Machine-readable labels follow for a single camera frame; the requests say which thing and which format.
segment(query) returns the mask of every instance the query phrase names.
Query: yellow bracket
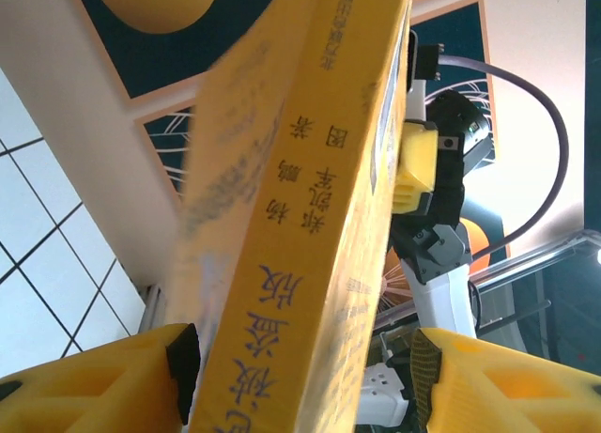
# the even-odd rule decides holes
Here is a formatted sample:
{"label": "yellow bracket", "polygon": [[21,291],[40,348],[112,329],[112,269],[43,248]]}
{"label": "yellow bracket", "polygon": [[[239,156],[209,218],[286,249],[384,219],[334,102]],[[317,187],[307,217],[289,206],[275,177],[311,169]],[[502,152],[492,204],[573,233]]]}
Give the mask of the yellow bracket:
{"label": "yellow bracket", "polygon": [[393,214],[416,210],[422,193],[434,191],[439,132],[420,123],[405,122],[401,134]]}
{"label": "yellow bracket", "polygon": [[411,346],[420,427],[430,433],[601,431],[601,378],[454,332]]}
{"label": "yellow bracket", "polygon": [[178,324],[33,367],[0,379],[0,431],[176,433],[199,366],[196,329]]}

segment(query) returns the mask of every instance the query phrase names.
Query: white tile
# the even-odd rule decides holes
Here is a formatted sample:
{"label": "white tile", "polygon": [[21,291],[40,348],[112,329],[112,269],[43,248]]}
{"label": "white tile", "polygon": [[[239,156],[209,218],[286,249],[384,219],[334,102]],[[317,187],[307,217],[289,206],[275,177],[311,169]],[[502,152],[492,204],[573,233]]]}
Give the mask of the white tile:
{"label": "white tile", "polygon": [[106,276],[115,255],[85,207],[80,207],[61,226],[67,240],[92,275],[97,286]]}
{"label": "white tile", "polygon": [[102,293],[113,306],[128,333],[137,334],[146,305],[118,262],[111,269],[102,287]]}
{"label": "white tile", "polygon": [[0,248],[0,278],[7,274],[12,268],[12,261],[8,258],[7,254],[4,253],[4,250]]}
{"label": "white tile", "polygon": [[97,288],[61,234],[55,231],[21,268],[67,330],[74,334]]}
{"label": "white tile", "polygon": [[54,226],[9,156],[0,158],[0,212],[0,241],[17,261]]}
{"label": "white tile", "polygon": [[69,337],[23,276],[0,285],[0,378],[57,360]]}
{"label": "white tile", "polygon": [[0,140],[7,148],[17,147],[40,137],[38,127],[2,70],[0,100]]}
{"label": "white tile", "polygon": [[77,348],[75,344],[71,344],[67,349],[67,353],[65,354],[65,358],[71,355],[76,355],[77,353],[81,353],[81,351]]}
{"label": "white tile", "polygon": [[12,153],[50,215],[58,223],[79,203],[79,196],[45,141]]}
{"label": "white tile", "polygon": [[106,300],[98,296],[75,340],[82,350],[89,350],[127,336],[128,333],[119,323]]}

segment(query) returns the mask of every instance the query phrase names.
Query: yellow book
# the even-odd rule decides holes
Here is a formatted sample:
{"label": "yellow book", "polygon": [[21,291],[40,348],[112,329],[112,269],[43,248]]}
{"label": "yellow book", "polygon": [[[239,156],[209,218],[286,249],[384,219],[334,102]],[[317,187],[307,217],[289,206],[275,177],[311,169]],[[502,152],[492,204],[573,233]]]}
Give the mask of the yellow book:
{"label": "yellow book", "polygon": [[[352,429],[390,222],[409,5],[316,0],[315,10],[305,11],[310,25],[306,39],[298,37],[299,64],[281,114],[271,120],[265,142],[253,142],[261,156],[273,145],[205,363],[191,432]],[[198,104],[196,135],[206,121],[202,108]],[[272,113],[279,106],[265,108]],[[192,184],[200,186],[195,152],[187,197]],[[254,187],[239,183],[246,181],[239,169],[248,161],[222,180],[238,188],[236,194],[213,186],[204,199],[185,202],[184,239],[193,240],[198,219],[209,224],[240,193],[250,200]],[[220,240],[229,233],[214,234]],[[202,257],[186,256],[190,269]],[[176,280],[191,285],[182,275]]]}
{"label": "yellow book", "polygon": [[203,366],[315,4],[272,0],[203,75],[196,96],[180,231],[163,288],[165,323],[195,323]]}

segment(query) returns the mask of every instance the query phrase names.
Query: tile grout line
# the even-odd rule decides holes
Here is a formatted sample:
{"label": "tile grout line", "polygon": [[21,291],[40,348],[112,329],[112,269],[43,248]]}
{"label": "tile grout line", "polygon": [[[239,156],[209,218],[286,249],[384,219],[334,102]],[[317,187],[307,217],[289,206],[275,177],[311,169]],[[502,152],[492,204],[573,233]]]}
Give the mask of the tile grout line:
{"label": "tile grout line", "polygon": [[[62,226],[62,224],[64,224],[77,211],[77,209],[79,209],[83,205],[84,203],[80,201],[80,203],[69,214],[67,214],[67,216],[63,220],[61,220],[58,224],[55,224],[55,226],[53,226],[53,228],[48,233],[46,233],[46,235],[42,237],[41,240],[39,240],[39,242],[36,243],[36,245],[34,245],[25,255],[23,255],[21,259],[15,261],[12,258],[12,256],[9,255],[9,257],[11,258],[10,260],[13,262],[14,265],[12,268],[10,268],[9,271],[7,271],[7,273],[0,277],[0,285],[4,283],[14,271],[18,270],[21,267],[21,265],[27,260],[27,258],[29,258],[29,256],[31,256],[54,232],[56,232],[58,228]],[[4,246],[2,248],[8,255],[8,250]]]}
{"label": "tile grout line", "polygon": [[119,266],[121,265],[121,263],[119,263],[117,261],[117,259],[115,258],[115,261],[113,261],[113,264],[111,265],[111,268],[109,269],[109,271],[106,272],[106,276],[102,280],[102,284],[100,285],[99,291],[100,291],[101,296],[104,298],[104,301],[106,302],[106,304],[109,305],[109,308],[111,308],[111,311],[113,311],[113,314],[115,315],[116,319],[119,321],[119,323],[123,327],[123,330],[125,330],[125,332],[128,334],[128,336],[131,336],[131,333],[128,330],[128,328],[125,326],[125,323],[123,323],[123,320],[121,320],[121,317],[119,316],[119,314],[116,313],[116,310],[113,307],[113,305],[109,302],[109,299],[107,299],[106,295],[104,295],[104,292],[102,292],[102,288],[104,287],[104,283],[106,283],[106,280],[108,280],[109,275],[111,274],[111,271],[113,270],[113,268],[115,267],[116,264],[118,264]]}
{"label": "tile grout line", "polygon": [[0,141],[0,144],[2,144],[2,146],[4,148],[7,148],[4,151],[0,151],[0,158],[3,157],[3,156],[8,155],[10,153],[14,153],[15,151],[19,151],[20,149],[27,148],[27,147],[29,147],[31,145],[35,145],[35,144],[37,144],[37,143],[39,143],[39,142],[41,142],[43,140],[44,140],[43,137],[39,137],[37,139],[30,140],[29,142],[25,142],[24,144],[17,145],[16,147],[13,147],[13,148],[7,148],[7,146],[4,145],[4,142]]}
{"label": "tile grout line", "polygon": [[[54,223],[54,227],[53,229],[44,237],[42,238],[42,240],[37,243],[34,248],[32,248],[32,250],[30,250],[27,254],[25,254],[25,256],[20,259],[20,261],[18,263],[15,263],[14,259],[11,258],[11,260],[13,261],[13,264],[15,264],[15,266],[10,269],[6,275],[4,275],[2,277],[2,279],[0,279],[0,284],[2,284],[15,270],[19,269],[20,273],[26,277],[26,275],[24,274],[23,270],[21,269],[21,265],[24,263],[24,261],[33,254],[33,252],[35,252],[39,246],[45,241],[47,240],[55,231],[58,231],[59,234],[61,235],[61,237],[65,240],[65,242],[67,243],[67,245],[69,246],[69,248],[71,249],[71,251],[73,252],[73,254],[75,255],[76,259],[78,260],[78,262],[81,264],[81,266],[84,268],[85,273],[87,274],[87,276],[90,278],[90,280],[92,280],[92,283],[94,284],[94,286],[96,286],[98,288],[97,293],[94,295],[94,297],[92,298],[92,302],[90,303],[90,305],[88,306],[87,311],[84,313],[84,318],[87,315],[89,309],[91,309],[92,304],[94,303],[94,301],[98,298],[98,294],[100,293],[102,298],[104,299],[104,301],[108,304],[109,308],[111,309],[111,311],[113,312],[113,314],[115,315],[115,317],[117,318],[117,320],[119,321],[119,323],[121,324],[121,326],[123,327],[123,329],[125,330],[125,332],[128,335],[131,335],[129,329],[125,326],[125,324],[123,323],[123,321],[121,320],[121,317],[117,314],[115,308],[113,307],[113,305],[109,302],[109,300],[106,298],[106,296],[104,295],[103,292],[101,292],[102,287],[104,286],[104,283],[106,282],[106,279],[108,278],[111,270],[113,269],[113,267],[115,266],[115,263],[117,262],[116,258],[114,259],[113,263],[111,264],[111,266],[109,267],[109,270],[107,271],[107,273],[104,275],[104,278],[102,279],[102,282],[100,283],[100,285],[97,284],[96,280],[92,277],[92,274],[90,273],[90,271],[88,270],[88,268],[85,266],[84,262],[82,261],[82,259],[80,258],[80,256],[77,254],[77,252],[75,251],[75,249],[73,248],[73,246],[71,245],[69,239],[67,239],[67,236],[65,236],[64,232],[62,231],[62,229],[60,228],[60,226],[62,226],[65,221],[75,212],[75,210],[77,210],[78,208],[80,208],[84,203],[80,200],[80,203],[77,205],[77,207],[72,210],[63,220],[61,220],[59,223],[56,222],[56,220],[54,219],[52,213],[48,210],[48,208],[46,207],[46,205],[44,204],[43,200],[41,199],[41,197],[39,196],[38,192],[36,191],[36,189],[33,187],[33,184],[31,183],[31,181],[29,180],[29,178],[27,177],[27,175],[24,173],[23,169],[19,166],[19,164],[17,163],[17,161],[14,159],[14,157],[10,154],[13,151],[18,151],[19,149],[23,149],[25,147],[29,147],[31,145],[34,145],[38,142],[41,142],[43,139],[43,137],[40,137],[39,139],[35,139],[31,142],[28,142],[26,144],[22,144],[18,147],[14,147],[11,149],[7,149],[7,151],[0,153],[0,157],[4,156],[4,155],[8,155],[10,157],[10,159],[12,160],[12,162],[15,164],[15,166],[17,167],[17,169],[19,170],[19,173],[21,174],[21,176],[24,178],[25,182],[27,183],[27,185],[29,186],[29,188],[32,190],[32,192],[34,193],[34,195],[36,196],[36,198],[38,199],[38,201],[40,202],[40,204],[42,205],[43,209],[46,211],[46,213],[48,214],[48,216],[50,217],[51,221]],[[27,281],[29,282],[30,285],[33,285],[30,281],[29,278],[26,278]],[[43,300],[43,297],[41,297],[41,294],[38,293],[38,291],[35,289],[36,293],[38,294],[38,296],[42,299],[42,301],[44,302],[44,304],[48,307],[48,309],[50,309],[50,306],[48,305],[48,303]],[[77,334],[78,330],[76,329],[75,333],[73,334],[73,336],[70,336],[69,334],[69,343],[67,344],[67,348],[65,349],[65,351],[63,352],[63,356],[61,356],[61,358],[64,357],[64,355],[67,353],[67,351],[69,350],[70,345],[74,342],[74,338],[75,335]]]}
{"label": "tile grout line", "polygon": [[40,202],[40,204],[42,205],[42,207],[44,208],[44,210],[46,211],[46,213],[48,214],[48,217],[50,217],[50,219],[52,220],[52,222],[54,223],[54,226],[58,226],[58,232],[60,233],[60,235],[63,237],[63,239],[65,240],[65,242],[67,243],[67,245],[69,246],[69,248],[71,249],[71,251],[73,252],[73,254],[75,255],[75,257],[77,258],[77,260],[79,261],[79,263],[82,265],[82,267],[84,268],[85,273],[87,273],[87,276],[89,276],[90,280],[92,280],[92,283],[94,283],[94,286],[99,287],[98,283],[96,282],[96,279],[94,277],[92,277],[92,274],[90,273],[90,271],[88,270],[88,268],[85,266],[84,261],[80,258],[80,256],[77,254],[77,252],[75,251],[75,249],[73,248],[73,246],[71,245],[71,242],[69,241],[69,239],[67,239],[67,236],[65,236],[65,233],[63,233],[63,230],[60,228],[60,226],[64,223],[61,222],[61,225],[59,225],[56,220],[54,219],[52,213],[50,212],[50,210],[46,207],[46,204],[44,203],[44,201],[41,199],[41,197],[39,196],[38,192],[36,191],[36,189],[34,188],[34,185],[31,183],[31,181],[29,180],[29,178],[27,177],[27,175],[25,174],[25,172],[23,171],[23,169],[19,166],[19,163],[14,159],[14,157],[10,156],[10,159],[12,160],[12,162],[15,164],[15,166],[17,167],[17,169],[19,170],[19,173],[21,173],[21,176],[25,179],[25,181],[27,182],[27,185],[29,186],[29,188],[33,191],[34,195],[36,196],[36,198],[38,199],[38,201]]}
{"label": "tile grout line", "polygon": [[14,264],[13,269],[17,269],[19,271],[19,273],[21,274],[21,276],[23,277],[23,279],[25,280],[25,282],[27,284],[29,284],[29,286],[33,289],[34,293],[39,297],[39,299],[41,300],[42,304],[46,307],[46,309],[48,309],[48,311],[50,311],[50,314],[56,319],[56,321],[58,322],[58,325],[60,325],[60,327],[67,333],[67,336],[70,338],[70,332],[67,329],[67,327],[65,326],[65,324],[63,324],[63,322],[60,320],[60,318],[58,318],[58,316],[56,315],[56,313],[53,311],[53,309],[50,307],[50,305],[44,300],[44,298],[41,296],[41,294],[38,292],[38,289],[33,285],[33,283],[31,282],[31,280],[27,277],[27,275],[25,275],[25,272],[23,271],[23,269],[21,269],[21,267],[19,267],[16,264],[16,261],[14,259],[14,257],[12,257],[12,255],[8,252],[8,250],[6,249],[6,247],[4,246],[4,244],[2,242],[0,242],[0,248],[2,248],[2,250],[7,254],[8,259],[10,259],[12,261],[12,263]]}
{"label": "tile grout line", "polygon": [[100,289],[102,288],[102,286],[104,285],[104,282],[106,281],[106,279],[109,277],[109,275],[111,274],[111,270],[113,269],[113,267],[115,266],[116,263],[116,258],[113,259],[113,263],[109,266],[109,270],[106,272],[106,274],[104,275],[104,278],[102,279],[102,283],[100,284],[100,286],[98,287],[98,290],[96,291],[96,293],[94,294],[94,297],[92,297],[92,301],[90,302],[90,304],[87,306],[87,309],[84,312],[84,316],[82,317],[82,319],[80,320],[79,324],[77,325],[77,328],[75,329],[75,332],[73,333],[73,336],[70,338],[69,342],[67,343],[67,346],[65,347],[65,350],[63,351],[63,354],[61,355],[61,358],[65,358],[65,355],[67,355],[67,352],[69,351],[69,347],[71,347],[71,344],[75,343],[76,346],[81,350],[84,351],[79,343],[75,342],[75,337],[77,337],[77,334],[79,333],[79,331],[82,329],[82,326],[84,325],[85,322],[85,318],[87,317],[87,315],[89,314],[90,310],[92,309],[92,306],[94,305],[94,302],[96,301],[96,299],[98,298],[98,296],[100,295]]}

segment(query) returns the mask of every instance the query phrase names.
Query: metal rod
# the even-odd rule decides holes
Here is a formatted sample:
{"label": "metal rod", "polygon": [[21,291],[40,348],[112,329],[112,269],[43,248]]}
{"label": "metal rod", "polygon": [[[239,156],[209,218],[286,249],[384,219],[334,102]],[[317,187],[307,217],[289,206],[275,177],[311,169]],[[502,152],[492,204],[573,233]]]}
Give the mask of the metal rod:
{"label": "metal rod", "polygon": [[153,285],[148,291],[148,297],[146,298],[146,309],[142,314],[142,320],[140,320],[140,328],[138,332],[147,332],[152,329],[152,322],[157,313],[157,303],[160,295],[159,285]]}
{"label": "metal rod", "polygon": [[486,325],[483,325],[482,327],[480,327],[480,330],[478,330],[478,337],[484,336],[485,334],[488,334],[489,332],[494,332],[494,331],[498,330],[499,328],[506,327],[510,323],[517,322],[517,321],[521,320],[522,318],[531,316],[532,314],[536,314],[539,311],[547,309],[550,305],[551,305],[551,301],[545,300],[544,302],[537,303],[536,305],[525,309],[521,313],[515,313],[515,314],[512,314],[511,316],[507,316],[507,317],[501,318],[499,320],[494,320],[490,323],[487,323]]}
{"label": "metal rod", "polygon": [[[601,248],[601,235],[596,231],[581,230],[556,240],[524,255],[499,262],[472,275],[471,280],[482,293],[513,283],[534,271],[539,271],[576,253],[575,248],[589,243]],[[413,300],[388,309],[376,317],[374,330],[384,328],[416,313]]]}

